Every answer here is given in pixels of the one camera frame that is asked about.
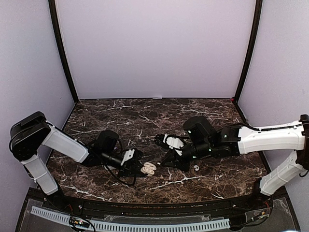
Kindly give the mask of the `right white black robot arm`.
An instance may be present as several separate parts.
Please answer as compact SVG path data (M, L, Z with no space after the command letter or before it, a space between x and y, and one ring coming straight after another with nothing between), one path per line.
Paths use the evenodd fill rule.
M191 161L202 158L225 158L264 150L291 150L288 158L271 173L258 179L246 205L256 210L296 176L309 172L309 116L287 124L255 128L234 124L216 130L204 116L194 116L183 124L186 137L159 134L156 145L168 149L161 166L187 172Z

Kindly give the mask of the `beige earbud charging case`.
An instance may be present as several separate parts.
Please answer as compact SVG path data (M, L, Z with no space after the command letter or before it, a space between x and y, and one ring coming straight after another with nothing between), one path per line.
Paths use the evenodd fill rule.
M140 169L140 171L148 176L153 176L156 171L156 166L152 163L146 162Z

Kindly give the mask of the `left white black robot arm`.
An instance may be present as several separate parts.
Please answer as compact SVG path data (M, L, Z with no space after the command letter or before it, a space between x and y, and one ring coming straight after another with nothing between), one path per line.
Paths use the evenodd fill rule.
M39 157L40 146L49 147L85 167L113 167L118 170L116 178L146 176L140 163L141 151L134 148L116 154L114 148L121 141L112 130L103 130L97 139L86 145L61 131L42 112L37 111L14 124L10 137L9 149L13 156L24 165L42 191L50 196L49 203L58 211L68 207L68 199L59 193L59 184Z

